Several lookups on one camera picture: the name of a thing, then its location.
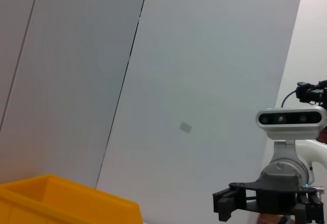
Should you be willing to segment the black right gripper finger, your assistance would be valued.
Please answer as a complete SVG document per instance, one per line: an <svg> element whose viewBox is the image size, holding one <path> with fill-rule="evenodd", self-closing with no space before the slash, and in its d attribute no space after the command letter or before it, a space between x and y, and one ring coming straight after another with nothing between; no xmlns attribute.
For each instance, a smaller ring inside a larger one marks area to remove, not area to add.
<svg viewBox="0 0 327 224"><path fill-rule="evenodd" d="M325 223L324 205L316 192L298 194L297 200L297 223Z"/></svg>
<svg viewBox="0 0 327 224"><path fill-rule="evenodd" d="M233 211L245 209L245 190L228 187L214 193L213 208L219 221L228 221Z"/></svg>

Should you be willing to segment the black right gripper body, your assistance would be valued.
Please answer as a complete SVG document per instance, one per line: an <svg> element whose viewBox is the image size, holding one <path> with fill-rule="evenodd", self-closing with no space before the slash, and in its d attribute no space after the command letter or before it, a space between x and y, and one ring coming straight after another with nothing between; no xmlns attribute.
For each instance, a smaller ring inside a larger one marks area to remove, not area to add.
<svg viewBox="0 0 327 224"><path fill-rule="evenodd" d="M229 187L245 190L245 209L249 212L297 216L297 195L317 193L298 180L256 180L248 183L230 183Z"/></svg>

